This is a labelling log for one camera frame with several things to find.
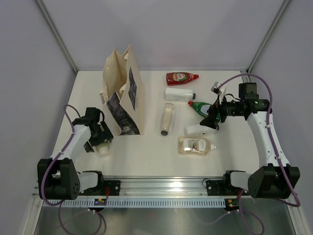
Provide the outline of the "green dish soap bottle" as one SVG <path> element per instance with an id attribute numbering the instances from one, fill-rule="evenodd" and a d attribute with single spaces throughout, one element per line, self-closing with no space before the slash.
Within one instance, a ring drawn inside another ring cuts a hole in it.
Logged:
<path id="1" fill-rule="evenodd" d="M 200 116 L 207 117 L 211 104 L 206 102 L 189 101 L 188 105 Z"/>

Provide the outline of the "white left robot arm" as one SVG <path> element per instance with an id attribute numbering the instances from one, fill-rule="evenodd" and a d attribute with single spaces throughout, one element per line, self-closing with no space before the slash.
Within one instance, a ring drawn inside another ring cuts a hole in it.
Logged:
<path id="1" fill-rule="evenodd" d="M 94 195 L 104 192 L 103 174 L 97 170 L 79 173 L 74 158 L 83 151 L 102 152 L 113 134 L 105 123 L 103 111 L 87 107 L 85 114 L 70 121 L 70 136 L 56 155 L 40 159 L 37 164 L 39 196 L 49 206 L 57 206 L 65 200 L 75 200 L 80 193 L 90 191 Z"/>

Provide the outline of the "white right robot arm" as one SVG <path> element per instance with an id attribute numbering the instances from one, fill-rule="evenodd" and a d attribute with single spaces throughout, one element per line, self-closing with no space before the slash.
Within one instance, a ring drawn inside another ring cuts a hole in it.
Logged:
<path id="1" fill-rule="evenodd" d="M 221 123 L 227 117 L 244 117 L 253 133 L 259 156 L 259 169 L 252 174 L 227 171 L 221 183 L 222 190 L 226 194 L 233 194 L 239 188 L 244 189 L 253 198 L 289 198 L 294 193 L 300 171 L 290 165 L 280 146 L 273 125 L 270 100 L 259 98 L 256 83 L 239 85 L 239 101 L 228 102 L 219 82 L 211 90 L 218 97 L 200 125 L 209 130 L 218 130 L 217 117 L 221 118 Z"/>

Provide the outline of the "beige canvas tote bag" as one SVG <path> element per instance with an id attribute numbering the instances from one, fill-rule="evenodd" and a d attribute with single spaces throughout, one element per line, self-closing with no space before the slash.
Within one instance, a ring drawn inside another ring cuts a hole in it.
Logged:
<path id="1" fill-rule="evenodd" d="M 113 49 L 106 59 L 100 97 L 115 122 L 118 135 L 144 134 L 145 85 L 132 46 L 122 54 Z"/>

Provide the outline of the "white tube pale green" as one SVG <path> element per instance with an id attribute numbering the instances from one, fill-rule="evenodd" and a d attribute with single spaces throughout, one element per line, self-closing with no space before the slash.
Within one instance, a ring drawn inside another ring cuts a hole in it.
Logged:
<path id="1" fill-rule="evenodd" d="M 96 146 L 96 151 L 99 153 L 100 157 L 106 157 L 110 154 L 110 142 L 99 144 Z"/>

